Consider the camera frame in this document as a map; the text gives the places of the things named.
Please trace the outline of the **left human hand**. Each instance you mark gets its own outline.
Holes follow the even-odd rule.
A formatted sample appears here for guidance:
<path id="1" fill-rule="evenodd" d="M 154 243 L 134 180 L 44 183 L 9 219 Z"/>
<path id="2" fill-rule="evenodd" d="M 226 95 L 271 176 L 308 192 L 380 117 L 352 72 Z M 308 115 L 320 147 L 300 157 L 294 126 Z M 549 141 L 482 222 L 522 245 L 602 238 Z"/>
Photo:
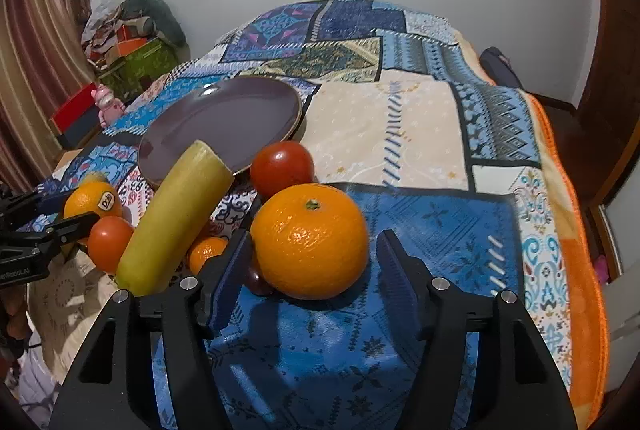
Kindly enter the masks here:
<path id="1" fill-rule="evenodd" d="M 1 290 L 2 319 L 1 331 L 15 340 L 25 340 L 30 336 L 27 319 L 26 286 L 18 285 Z"/>

